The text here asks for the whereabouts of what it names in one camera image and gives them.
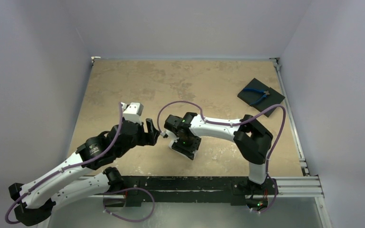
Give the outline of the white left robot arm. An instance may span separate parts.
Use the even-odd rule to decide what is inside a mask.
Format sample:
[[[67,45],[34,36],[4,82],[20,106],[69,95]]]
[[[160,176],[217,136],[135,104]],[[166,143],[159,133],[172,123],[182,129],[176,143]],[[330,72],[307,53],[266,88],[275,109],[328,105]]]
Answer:
[[[61,207],[96,195],[135,193],[147,190],[125,185],[123,176],[115,167],[83,181],[78,178],[111,164],[136,146],[154,146],[161,132],[151,119],[136,122],[122,118],[110,131],[88,138],[60,165],[27,184],[9,186],[13,204],[5,215],[8,224],[37,225]]]

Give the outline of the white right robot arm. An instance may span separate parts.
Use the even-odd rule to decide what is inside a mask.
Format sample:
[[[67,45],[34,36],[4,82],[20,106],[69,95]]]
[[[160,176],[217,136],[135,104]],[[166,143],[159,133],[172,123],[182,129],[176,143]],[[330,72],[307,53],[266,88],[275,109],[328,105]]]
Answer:
[[[184,117],[169,115],[163,136],[169,137],[169,148],[190,160],[195,158],[203,136],[223,139],[236,144],[249,163],[248,188],[260,193],[266,188],[267,158],[273,135],[251,115],[242,119],[216,119],[187,112]]]

